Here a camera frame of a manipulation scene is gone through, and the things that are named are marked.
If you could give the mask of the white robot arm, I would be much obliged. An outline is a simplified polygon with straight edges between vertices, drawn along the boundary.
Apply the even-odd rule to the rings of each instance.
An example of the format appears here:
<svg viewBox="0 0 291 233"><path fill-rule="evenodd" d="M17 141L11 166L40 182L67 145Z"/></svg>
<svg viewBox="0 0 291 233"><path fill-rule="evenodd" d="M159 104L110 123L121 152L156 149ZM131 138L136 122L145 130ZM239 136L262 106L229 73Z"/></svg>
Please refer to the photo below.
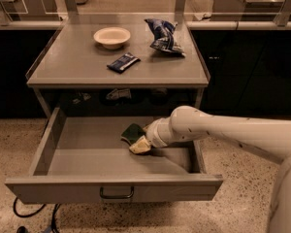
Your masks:
<svg viewBox="0 0 291 233"><path fill-rule="evenodd" d="M291 120L214 116L180 106L146 127L135 123L122 134L135 154L172 143L213 137L280 162L268 219L268 233L291 233Z"/></svg>

